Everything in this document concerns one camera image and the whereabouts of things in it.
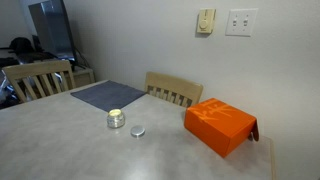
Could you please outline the round silver lid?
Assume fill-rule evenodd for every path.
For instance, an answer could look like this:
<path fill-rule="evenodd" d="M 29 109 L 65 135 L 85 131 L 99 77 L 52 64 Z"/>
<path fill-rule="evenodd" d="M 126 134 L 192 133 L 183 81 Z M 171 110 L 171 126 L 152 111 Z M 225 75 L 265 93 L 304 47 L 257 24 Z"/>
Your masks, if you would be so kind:
<path fill-rule="evenodd" d="M 145 131 L 146 129 L 141 126 L 141 125 L 136 125 L 134 127 L 131 128 L 130 130 L 130 134 L 133 136 L 133 137 L 142 137 L 144 134 L 145 134 Z"/>

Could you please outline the silver candle jar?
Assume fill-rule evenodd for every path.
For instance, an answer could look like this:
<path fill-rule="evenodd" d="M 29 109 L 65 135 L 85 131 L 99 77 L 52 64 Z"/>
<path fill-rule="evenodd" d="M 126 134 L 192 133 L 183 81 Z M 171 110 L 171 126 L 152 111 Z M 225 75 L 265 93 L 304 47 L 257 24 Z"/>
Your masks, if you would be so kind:
<path fill-rule="evenodd" d="M 107 126 L 109 128 L 120 128 L 125 124 L 124 114 L 120 109 L 112 109 L 107 116 Z"/>

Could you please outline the dark blue cloth mat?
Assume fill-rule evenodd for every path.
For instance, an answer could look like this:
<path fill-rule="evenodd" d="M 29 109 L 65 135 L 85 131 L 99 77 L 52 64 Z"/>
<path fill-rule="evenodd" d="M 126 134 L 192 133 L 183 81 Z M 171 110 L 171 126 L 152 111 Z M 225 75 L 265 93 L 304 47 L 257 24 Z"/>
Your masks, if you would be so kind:
<path fill-rule="evenodd" d="M 73 92 L 72 96 L 101 110 L 121 109 L 145 94 L 144 91 L 114 81 Z"/>

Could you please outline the orange cardboard box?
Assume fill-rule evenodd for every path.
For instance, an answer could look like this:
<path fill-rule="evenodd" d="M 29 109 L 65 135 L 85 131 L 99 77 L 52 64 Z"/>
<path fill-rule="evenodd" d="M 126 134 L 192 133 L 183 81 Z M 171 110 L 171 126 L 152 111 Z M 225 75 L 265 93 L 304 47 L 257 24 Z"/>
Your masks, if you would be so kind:
<path fill-rule="evenodd" d="M 215 98 L 190 106 L 184 127 L 221 157 L 246 139 L 259 140 L 256 117 Z"/>

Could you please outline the wooden side cabinet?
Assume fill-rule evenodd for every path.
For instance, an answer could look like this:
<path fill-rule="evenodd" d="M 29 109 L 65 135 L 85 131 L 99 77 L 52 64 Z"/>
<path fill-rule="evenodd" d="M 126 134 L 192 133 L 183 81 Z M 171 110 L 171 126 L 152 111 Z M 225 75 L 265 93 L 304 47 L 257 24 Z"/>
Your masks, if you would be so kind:
<path fill-rule="evenodd" d="M 86 86 L 95 82 L 93 70 L 90 68 L 77 67 L 73 71 L 73 77 L 76 87 Z"/>

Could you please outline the beige thermostat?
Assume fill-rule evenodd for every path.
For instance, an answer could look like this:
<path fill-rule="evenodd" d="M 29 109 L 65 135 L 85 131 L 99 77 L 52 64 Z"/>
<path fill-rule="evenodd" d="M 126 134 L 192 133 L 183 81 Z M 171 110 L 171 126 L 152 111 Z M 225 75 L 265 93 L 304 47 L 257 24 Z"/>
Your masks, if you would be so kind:
<path fill-rule="evenodd" d="M 215 9 L 201 9 L 198 16 L 197 32 L 211 34 L 215 23 Z"/>

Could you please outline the wooden chair at table end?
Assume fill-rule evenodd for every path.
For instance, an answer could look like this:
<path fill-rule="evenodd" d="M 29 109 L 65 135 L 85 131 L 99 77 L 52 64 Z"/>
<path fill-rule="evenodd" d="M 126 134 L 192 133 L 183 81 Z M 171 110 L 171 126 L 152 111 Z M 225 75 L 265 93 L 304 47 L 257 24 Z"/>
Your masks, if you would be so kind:
<path fill-rule="evenodd" d="M 23 103 L 75 88 L 71 63 L 67 60 L 7 66 L 3 71 Z"/>

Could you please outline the dark monitor screen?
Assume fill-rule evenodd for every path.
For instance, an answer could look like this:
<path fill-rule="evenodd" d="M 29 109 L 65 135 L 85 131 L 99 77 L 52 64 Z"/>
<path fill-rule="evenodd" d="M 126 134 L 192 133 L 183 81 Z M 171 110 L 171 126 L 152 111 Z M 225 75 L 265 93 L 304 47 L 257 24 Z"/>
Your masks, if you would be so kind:
<path fill-rule="evenodd" d="M 76 61 L 76 52 L 63 0 L 28 6 L 42 49 L 58 59 Z"/>

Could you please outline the black bag on desk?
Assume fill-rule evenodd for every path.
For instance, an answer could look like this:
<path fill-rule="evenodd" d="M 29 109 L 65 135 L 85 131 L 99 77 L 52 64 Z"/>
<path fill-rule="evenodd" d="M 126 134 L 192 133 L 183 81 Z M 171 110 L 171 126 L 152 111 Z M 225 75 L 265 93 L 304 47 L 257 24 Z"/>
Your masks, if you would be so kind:
<path fill-rule="evenodd" d="M 22 53 L 30 53 L 33 52 L 34 49 L 31 45 L 31 42 L 29 39 L 25 37 L 17 37 L 14 38 L 9 47 L 16 53 L 16 54 L 22 54 Z"/>

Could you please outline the wooden chair by wall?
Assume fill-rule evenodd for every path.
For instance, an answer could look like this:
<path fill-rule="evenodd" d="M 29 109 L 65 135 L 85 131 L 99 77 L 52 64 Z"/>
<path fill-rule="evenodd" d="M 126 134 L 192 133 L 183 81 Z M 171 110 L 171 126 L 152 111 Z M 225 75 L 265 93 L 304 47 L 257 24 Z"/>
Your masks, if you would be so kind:
<path fill-rule="evenodd" d="M 157 72 L 147 72 L 145 92 L 182 107 L 197 104 L 203 86 L 199 83 Z"/>

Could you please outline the white double light switch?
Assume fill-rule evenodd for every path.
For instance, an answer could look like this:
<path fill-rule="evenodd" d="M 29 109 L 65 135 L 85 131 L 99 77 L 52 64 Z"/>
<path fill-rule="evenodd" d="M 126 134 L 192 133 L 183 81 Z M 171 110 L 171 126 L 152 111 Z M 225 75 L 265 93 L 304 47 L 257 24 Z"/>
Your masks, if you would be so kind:
<path fill-rule="evenodd" d="M 258 9 L 231 9 L 226 27 L 226 36 L 250 37 Z"/>

